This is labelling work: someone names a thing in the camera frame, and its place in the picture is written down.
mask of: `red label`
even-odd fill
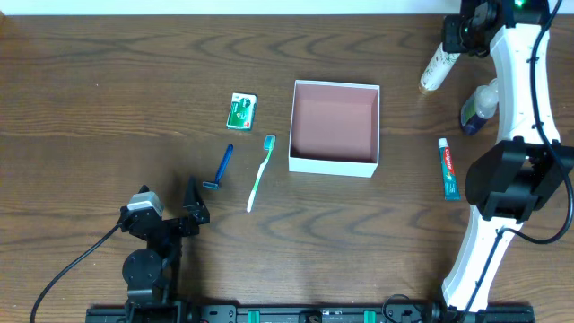
[[[442,159],[445,161],[445,164],[447,165],[448,170],[450,170],[450,173],[455,175],[455,168],[452,166],[452,158],[450,157],[449,147],[445,148],[445,152],[442,155]]]

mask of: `bottle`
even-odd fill
[[[465,135],[474,135],[494,116],[499,103],[499,83],[496,79],[476,88],[460,110],[460,127]]]

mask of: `white backdrop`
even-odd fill
[[[458,13],[459,7],[460,0],[0,0],[9,15]],[[561,13],[574,13],[574,1],[563,0]]]

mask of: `green tape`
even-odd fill
[[[365,310],[364,323],[377,323],[377,313],[373,310]]]
[[[248,312],[248,323],[259,323],[259,311],[250,310]]]

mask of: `toothpaste tube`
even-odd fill
[[[447,201],[460,201],[455,167],[452,164],[447,138],[439,139],[439,152],[440,165],[442,166],[442,179],[445,182],[445,199]]]

